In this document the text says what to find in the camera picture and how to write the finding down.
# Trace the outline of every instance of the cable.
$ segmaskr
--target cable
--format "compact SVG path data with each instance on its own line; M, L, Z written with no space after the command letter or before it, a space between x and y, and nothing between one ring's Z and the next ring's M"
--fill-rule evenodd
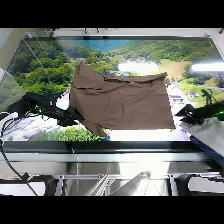
M11 163L9 162L4 150L3 150L3 144L4 144L4 140L2 139L2 136L3 136L3 132L5 131L6 128L8 128L12 123L14 122L14 118L13 119L10 119L8 121L6 121L4 124L3 124L3 127L2 127L2 131L1 131L1 138L0 138L0 150L1 150L1 153L7 163L7 165L9 166L9 168L25 183L27 184L27 186L30 188L30 190L34 193L35 196L38 196L38 194L34 191L34 189L30 186L30 184L27 182L27 180L24 180L23 177L17 172L17 170L11 165Z

